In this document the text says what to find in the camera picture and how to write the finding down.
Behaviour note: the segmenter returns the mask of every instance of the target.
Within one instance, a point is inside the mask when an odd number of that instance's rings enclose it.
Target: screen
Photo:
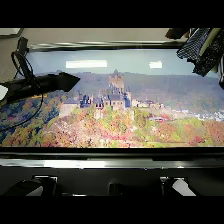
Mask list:
[[[70,92],[45,94],[33,119],[0,133],[1,146],[223,146],[224,92],[218,74],[193,74],[194,65],[176,51],[28,53],[36,76],[63,71],[81,80]],[[40,101],[28,98],[3,107],[0,128],[28,119]]]

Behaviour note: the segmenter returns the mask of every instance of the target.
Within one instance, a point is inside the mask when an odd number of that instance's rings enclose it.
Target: landscape picture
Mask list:
[[[78,72],[68,93],[44,97],[27,123],[0,133],[10,147],[167,148],[224,146],[224,92],[218,79],[115,70]],[[41,98],[1,110],[0,128],[26,120]]]

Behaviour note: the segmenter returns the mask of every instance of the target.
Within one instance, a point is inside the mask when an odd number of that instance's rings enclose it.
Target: sky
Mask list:
[[[27,59],[31,63],[34,74],[56,72],[67,73],[92,72],[111,74],[131,72],[145,75],[193,75],[194,64],[180,59],[176,49],[133,49],[133,50],[82,50],[82,51],[52,51],[31,52]],[[66,68],[66,61],[106,60],[105,68]],[[152,69],[150,62],[162,62],[162,68]],[[209,72],[206,77],[218,78],[218,74]]]

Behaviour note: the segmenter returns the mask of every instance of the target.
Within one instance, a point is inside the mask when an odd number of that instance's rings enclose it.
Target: dark surface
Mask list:
[[[153,194],[159,177],[187,177],[189,184],[202,196],[224,196],[224,168],[213,169],[52,169],[0,167],[0,195],[21,180],[30,180],[32,175],[58,177],[58,189],[63,193],[81,195],[108,195],[112,182],[120,183],[128,189],[149,188]]]

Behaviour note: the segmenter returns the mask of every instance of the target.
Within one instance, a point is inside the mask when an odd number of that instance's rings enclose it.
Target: metal bar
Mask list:
[[[29,52],[77,51],[77,50],[121,50],[121,49],[179,49],[184,42],[168,41],[119,41],[35,44]]]
[[[49,168],[110,168],[110,169],[171,169],[171,168],[220,168],[224,161],[152,161],[150,159],[116,159],[116,160],[21,160],[0,159],[0,166],[49,167]]]

